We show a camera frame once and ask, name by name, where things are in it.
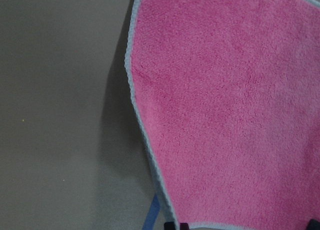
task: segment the pink fabric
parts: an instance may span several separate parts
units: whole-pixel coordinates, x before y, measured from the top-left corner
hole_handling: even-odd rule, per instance
[[[320,219],[320,10],[305,0],[142,0],[131,71],[179,222]]]

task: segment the dark object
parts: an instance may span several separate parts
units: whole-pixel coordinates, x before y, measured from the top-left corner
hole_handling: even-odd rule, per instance
[[[180,230],[189,230],[189,225],[186,223],[180,224]]]
[[[176,230],[174,222],[164,223],[164,230]]]
[[[320,230],[320,223],[314,219],[311,219],[306,230]]]

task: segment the gray floor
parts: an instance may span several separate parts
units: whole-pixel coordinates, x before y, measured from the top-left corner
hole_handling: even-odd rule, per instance
[[[124,70],[132,2],[0,0],[1,230],[141,229],[154,189]]]

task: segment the pink towel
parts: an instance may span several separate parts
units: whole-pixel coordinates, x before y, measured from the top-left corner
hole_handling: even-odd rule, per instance
[[[176,225],[320,219],[320,9],[308,0],[135,0],[125,65]]]

